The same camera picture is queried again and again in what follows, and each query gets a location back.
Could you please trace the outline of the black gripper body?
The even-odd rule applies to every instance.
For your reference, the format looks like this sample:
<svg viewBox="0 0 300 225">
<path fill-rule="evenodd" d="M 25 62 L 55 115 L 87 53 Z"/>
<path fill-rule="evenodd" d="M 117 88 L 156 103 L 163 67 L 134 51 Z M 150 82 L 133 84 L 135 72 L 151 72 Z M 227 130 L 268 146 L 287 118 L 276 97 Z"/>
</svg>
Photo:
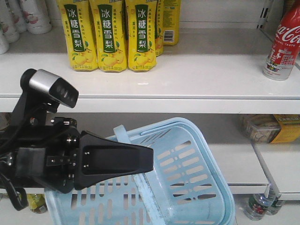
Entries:
<svg viewBox="0 0 300 225">
<path fill-rule="evenodd" d="M 12 118 L 0 135 L 0 186 L 8 191 L 44 187 L 61 193 L 74 188 L 80 133 L 73 118 L 43 121 Z"/>
</svg>

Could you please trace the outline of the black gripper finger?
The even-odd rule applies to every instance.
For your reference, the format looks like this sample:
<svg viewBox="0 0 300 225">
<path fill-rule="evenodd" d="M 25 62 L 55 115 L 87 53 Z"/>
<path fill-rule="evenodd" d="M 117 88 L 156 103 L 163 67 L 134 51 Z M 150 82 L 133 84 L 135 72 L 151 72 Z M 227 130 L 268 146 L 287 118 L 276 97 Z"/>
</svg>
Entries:
<svg viewBox="0 0 300 225">
<path fill-rule="evenodd" d="M 80 135 L 74 188 L 82 190 L 101 181 L 154 169 L 151 148 L 101 138 L 88 131 Z"/>
</svg>

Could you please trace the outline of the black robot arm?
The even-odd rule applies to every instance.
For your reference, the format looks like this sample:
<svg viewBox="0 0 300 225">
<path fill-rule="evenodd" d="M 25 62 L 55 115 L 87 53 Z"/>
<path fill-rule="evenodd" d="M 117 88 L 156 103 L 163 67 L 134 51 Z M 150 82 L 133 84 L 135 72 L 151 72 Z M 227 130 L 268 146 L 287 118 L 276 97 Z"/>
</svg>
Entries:
<svg viewBox="0 0 300 225">
<path fill-rule="evenodd" d="M 67 194 L 154 168 L 152 148 L 79 132 L 72 118 L 51 125 L 22 122 L 0 136 L 0 186 L 16 210 L 27 207 L 26 188 Z"/>
</svg>

